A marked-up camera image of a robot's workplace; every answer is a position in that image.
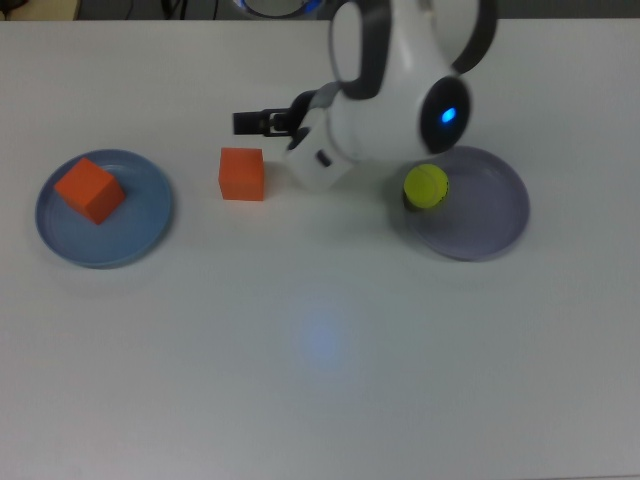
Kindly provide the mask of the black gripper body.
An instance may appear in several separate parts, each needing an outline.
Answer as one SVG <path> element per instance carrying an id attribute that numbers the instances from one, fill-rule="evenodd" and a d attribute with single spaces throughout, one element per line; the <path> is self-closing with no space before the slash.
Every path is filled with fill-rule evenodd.
<path id="1" fill-rule="evenodd" d="M 286 132 L 291 137 L 287 150 L 294 150 L 310 133 L 311 128 L 304 126 L 303 121 L 310 110 L 312 100 L 318 94 L 317 90 L 309 90 L 298 95 L 287 111 Z"/>

